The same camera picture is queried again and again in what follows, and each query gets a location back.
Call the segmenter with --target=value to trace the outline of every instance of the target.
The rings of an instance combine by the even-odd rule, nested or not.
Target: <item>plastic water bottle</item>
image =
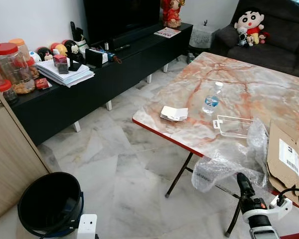
[[[221,89],[223,88],[223,83],[215,82],[213,88],[211,88],[206,96],[205,103],[203,106],[203,111],[211,114],[215,111],[216,106],[219,103],[219,95],[221,93]]]

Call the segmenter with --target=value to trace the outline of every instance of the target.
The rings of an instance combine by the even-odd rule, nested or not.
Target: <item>tv stand leg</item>
[[[80,132],[81,131],[81,127],[78,121],[76,121],[74,124],[72,124],[74,127],[75,132]]]
[[[164,65],[164,68],[163,68],[164,73],[167,73],[167,71],[168,71],[168,63],[166,65]]]
[[[107,101],[107,102],[106,102],[106,109],[107,109],[108,111],[111,111],[111,110],[112,110],[112,101]]]
[[[147,82],[148,84],[151,83],[151,75],[152,75],[152,74],[150,74],[150,75],[147,77],[147,79],[146,79],[146,82]]]

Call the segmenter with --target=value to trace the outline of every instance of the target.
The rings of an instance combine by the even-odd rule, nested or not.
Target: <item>wooden cabinet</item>
[[[0,216],[24,190],[49,172],[41,156],[0,94]]]

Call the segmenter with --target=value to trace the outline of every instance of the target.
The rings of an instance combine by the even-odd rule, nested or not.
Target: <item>black tv cabinet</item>
[[[105,63],[101,69],[91,69],[93,78],[71,88],[50,80],[50,89],[20,96],[11,108],[39,145],[181,55],[192,27],[182,23],[181,33],[170,39],[151,34],[131,42],[130,48],[117,54],[122,64]]]

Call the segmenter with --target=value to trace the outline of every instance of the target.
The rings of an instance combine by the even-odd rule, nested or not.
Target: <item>white wall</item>
[[[207,19],[207,25],[223,28],[230,23],[237,4],[238,0],[186,0],[180,18],[194,25]]]
[[[0,0],[0,42],[22,38],[29,50],[72,40],[70,21],[84,30],[83,0]]]

